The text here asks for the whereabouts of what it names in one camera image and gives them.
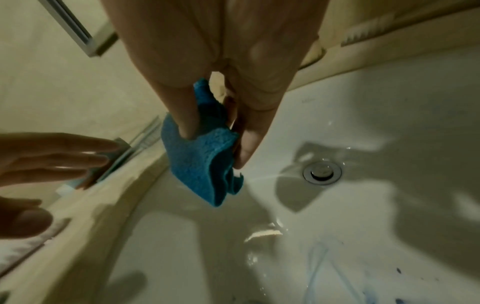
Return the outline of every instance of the white sink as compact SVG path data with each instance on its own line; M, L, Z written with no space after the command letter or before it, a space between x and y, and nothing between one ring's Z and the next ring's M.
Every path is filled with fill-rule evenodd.
M220 208L158 179L98 303L479 303L479 142L479 48L289 92Z

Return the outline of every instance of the person's right hand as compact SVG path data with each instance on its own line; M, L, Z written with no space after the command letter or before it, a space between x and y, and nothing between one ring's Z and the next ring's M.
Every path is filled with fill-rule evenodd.
M84 152L115 151L116 142L62 133L0 134L0 187L85 176L108 163L106 156ZM45 231L52 215L37 199L0 197L0 239L24 238Z
M266 135L302 59L317 38L328 0L101 0L138 70L184 138L200 118L193 83L220 71L240 133L242 168Z

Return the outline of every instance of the blue microfiber cloth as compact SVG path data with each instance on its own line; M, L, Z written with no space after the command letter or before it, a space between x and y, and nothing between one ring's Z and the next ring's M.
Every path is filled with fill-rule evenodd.
M161 138L174 176L218 207L227 193L237 194L244 183L244 177L234 176L233 170L233 145L239 135L227 127L227 111L210 91L209 82L200 79L193 87L200 112L197 138L183 139L170 114L163 122Z

